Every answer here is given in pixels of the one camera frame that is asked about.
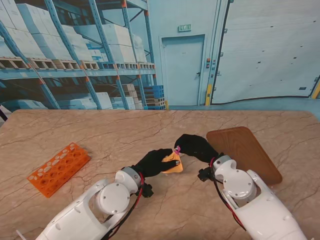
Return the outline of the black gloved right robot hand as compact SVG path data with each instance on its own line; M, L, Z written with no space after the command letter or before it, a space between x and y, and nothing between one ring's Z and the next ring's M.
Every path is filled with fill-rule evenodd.
M194 134L181 135L174 144L174 148L179 147L180 153L195 157L201 162L210 163L216 159L219 153L202 136Z

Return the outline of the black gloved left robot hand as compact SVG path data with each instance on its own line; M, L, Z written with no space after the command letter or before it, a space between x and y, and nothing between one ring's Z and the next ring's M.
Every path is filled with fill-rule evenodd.
M171 148L160 148L148 152L136 165L131 168L137 173L142 174L144 178L154 177L161 172L168 171L180 165L178 160L163 162L165 157L173 153Z

